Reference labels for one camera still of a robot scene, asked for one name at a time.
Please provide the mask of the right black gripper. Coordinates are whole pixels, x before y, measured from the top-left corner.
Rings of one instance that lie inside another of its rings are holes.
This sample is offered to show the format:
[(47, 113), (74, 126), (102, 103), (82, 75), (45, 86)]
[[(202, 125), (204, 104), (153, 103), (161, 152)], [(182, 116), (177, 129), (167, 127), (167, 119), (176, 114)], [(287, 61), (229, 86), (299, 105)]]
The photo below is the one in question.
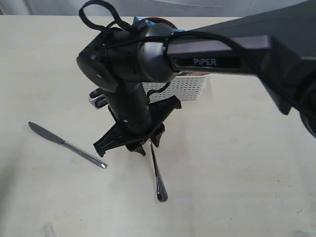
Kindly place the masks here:
[(93, 146), (99, 156), (106, 151), (125, 146), (130, 152), (146, 155), (143, 144), (151, 140), (159, 147), (160, 139), (165, 132), (163, 122), (175, 109), (181, 109), (181, 102), (176, 96), (146, 103), (143, 112), (138, 112), (136, 119), (116, 120), (116, 123)]

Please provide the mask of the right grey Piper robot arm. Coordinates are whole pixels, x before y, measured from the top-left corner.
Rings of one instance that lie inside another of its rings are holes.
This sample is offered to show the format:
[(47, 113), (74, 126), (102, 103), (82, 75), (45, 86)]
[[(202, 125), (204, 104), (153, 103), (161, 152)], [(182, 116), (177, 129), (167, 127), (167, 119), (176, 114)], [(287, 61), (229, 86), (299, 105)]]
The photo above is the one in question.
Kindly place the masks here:
[(256, 76), (279, 111), (299, 113), (307, 131), (316, 133), (316, 3), (285, 8), (179, 31), (145, 20), (128, 24), (103, 0), (90, 0), (113, 16), (107, 26), (79, 17), (99, 33), (78, 55), (77, 64), (104, 95), (115, 124), (94, 143), (96, 152), (125, 146), (144, 153), (159, 145), (163, 122), (180, 100), (172, 96), (151, 103), (143, 83), (169, 83), (179, 72)]

